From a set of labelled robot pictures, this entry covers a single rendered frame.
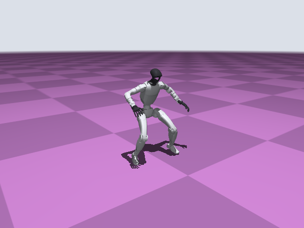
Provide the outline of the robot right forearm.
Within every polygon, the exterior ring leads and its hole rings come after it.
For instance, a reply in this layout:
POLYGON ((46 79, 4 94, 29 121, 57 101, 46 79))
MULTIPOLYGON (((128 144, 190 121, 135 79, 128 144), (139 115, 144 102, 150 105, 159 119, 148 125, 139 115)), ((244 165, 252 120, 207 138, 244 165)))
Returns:
POLYGON ((135 105, 135 102, 133 101, 129 92, 125 93, 125 98, 126 98, 126 101, 129 103, 130 107, 133 107, 135 105))

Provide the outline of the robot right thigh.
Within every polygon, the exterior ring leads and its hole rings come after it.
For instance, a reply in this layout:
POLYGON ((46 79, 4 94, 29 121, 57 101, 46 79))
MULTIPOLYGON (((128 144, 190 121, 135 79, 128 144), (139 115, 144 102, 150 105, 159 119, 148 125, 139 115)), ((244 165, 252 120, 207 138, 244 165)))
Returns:
POLYGON ((139 123, 139 127, 140 127, 140 132, 142 137, 142 141, 147 141, 148 140, 148 135, 147 135, 147 120, 146 120, 146 115, 144 112, 140 112, 141 116, 138 113, 137 116, 137 121, 139 123), (143 113, 143 115, 142 115, 143 113))

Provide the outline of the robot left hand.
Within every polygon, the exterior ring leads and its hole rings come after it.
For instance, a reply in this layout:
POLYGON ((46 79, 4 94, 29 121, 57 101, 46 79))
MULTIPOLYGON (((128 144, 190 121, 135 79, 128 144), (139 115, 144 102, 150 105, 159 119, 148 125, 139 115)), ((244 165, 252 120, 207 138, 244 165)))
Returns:
POLYGON ((189 112, 189 108, 187 107, 187 105, 183 101, 178 100, 178 103, 182 104, 183 106, 185 106, 185 108, 188 109, 188 112, 189 112))

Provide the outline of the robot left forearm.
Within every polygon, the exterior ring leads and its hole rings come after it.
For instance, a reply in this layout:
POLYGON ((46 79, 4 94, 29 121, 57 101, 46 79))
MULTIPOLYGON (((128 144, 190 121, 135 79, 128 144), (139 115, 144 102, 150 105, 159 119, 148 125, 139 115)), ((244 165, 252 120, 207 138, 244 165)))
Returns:
MULTIPOLYGON (((177 103, 178 103, 178 100, 180 100, 179 99, 179 97, 176 95, 176 93, 175 93, 175 91, 170 87, 170 89, 172 90, 172 92, 171 92, 171 96, 174 98, 174 100, 175 101, 177 101, 177 103)), ((180 100, 181 101, 181 100, 180 100)), ((179 104, 179 103, 178 103, 179 104)))

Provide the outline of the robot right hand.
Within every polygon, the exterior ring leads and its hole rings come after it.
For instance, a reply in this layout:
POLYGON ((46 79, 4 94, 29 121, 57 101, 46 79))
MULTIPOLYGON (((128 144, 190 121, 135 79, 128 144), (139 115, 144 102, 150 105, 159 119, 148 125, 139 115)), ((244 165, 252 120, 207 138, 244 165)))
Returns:
MULTIPOLYGON (((133 112, 134 112, 135 117, 136 117, 135 112, 137 113, 137 115, 138 115, 138 113, 139 113, 139 115, 141 116, 140 112, 142 113, 142 111, 144 111, 142 108, 137 107, 137 105, 134 105, 134 106, 131 107, 131 108, 132 108, 132 110, 133 110, 133 112), (141 110, 142 110, 142 111, 141 111, 141 110), (140 112, 139 112, 139 111, 140 111, 140 112)), ((142 115, 143 115, 143 113, 142 113, 142 115)))

